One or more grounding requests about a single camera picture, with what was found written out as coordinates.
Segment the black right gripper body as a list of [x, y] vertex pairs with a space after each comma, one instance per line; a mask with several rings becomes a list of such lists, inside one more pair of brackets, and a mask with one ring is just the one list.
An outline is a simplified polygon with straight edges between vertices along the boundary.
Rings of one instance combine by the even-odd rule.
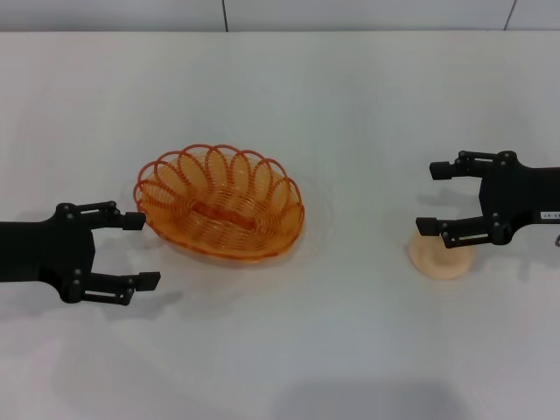
[[489, 241], [509, 244], [529, 225], [559, 223], [559, 169], [521, 164], [511, 150], [482, 164], [479, 203]]

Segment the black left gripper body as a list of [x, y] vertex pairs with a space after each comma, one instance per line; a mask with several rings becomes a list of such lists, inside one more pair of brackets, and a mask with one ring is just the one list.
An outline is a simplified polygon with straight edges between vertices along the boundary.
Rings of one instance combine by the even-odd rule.
[[84, 206], [59, 204], [53, 216], [35, 222], [1, 223], [1, 281], [41, 282], [68, 304], [85, 299], [95, 245], [81, 218]]

